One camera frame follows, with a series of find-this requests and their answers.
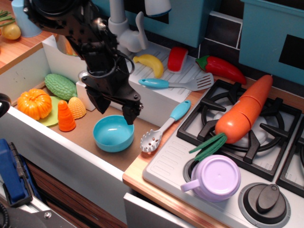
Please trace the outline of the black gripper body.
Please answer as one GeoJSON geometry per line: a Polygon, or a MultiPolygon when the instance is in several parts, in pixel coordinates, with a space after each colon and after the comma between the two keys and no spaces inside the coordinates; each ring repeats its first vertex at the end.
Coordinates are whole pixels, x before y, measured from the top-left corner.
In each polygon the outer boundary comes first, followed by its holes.
{"type": "Polygon", "coordinates": [[[132,60],[126,54],[119,52],[111,63],[113,66],[105,71],[87,70],[88,76],[84,76],[81,81],[102,93],[110,102],[122,106],[140,103],[140,95],[129,84],[129,75],[134,71],[132,60]]]}

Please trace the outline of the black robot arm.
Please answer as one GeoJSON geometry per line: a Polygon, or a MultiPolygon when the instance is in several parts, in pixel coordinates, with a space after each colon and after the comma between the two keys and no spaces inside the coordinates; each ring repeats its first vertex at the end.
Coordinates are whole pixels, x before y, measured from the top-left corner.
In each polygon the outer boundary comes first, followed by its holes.
{"type": "Polygon", "coordinates": [[[86,71],[80,80],[96,109],[104,113],[115,102],[132,125],[143,106],[129,84],[129,58],[118,50],[116,35],[92,1],[26,0],[23,9],[40,29],[64,36],[85,61],[86,71]]]}

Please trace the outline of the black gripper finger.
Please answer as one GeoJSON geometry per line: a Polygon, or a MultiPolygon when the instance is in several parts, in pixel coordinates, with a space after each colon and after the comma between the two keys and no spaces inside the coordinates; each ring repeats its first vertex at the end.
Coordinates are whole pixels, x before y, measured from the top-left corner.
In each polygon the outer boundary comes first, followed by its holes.
{"type": "Polygon", "coordinates": [[[102,93],[91,87],[86,86],[85,89],[91,103],[100,113],[104,114],[110,105],[110,101],[105,99],[102,93]]]}
{"type": "Polygon", "coordinates": [[[132,125],[143,109],[142,103],[131,103],[122,106],[123,116],[128,125],[132,125]]]}

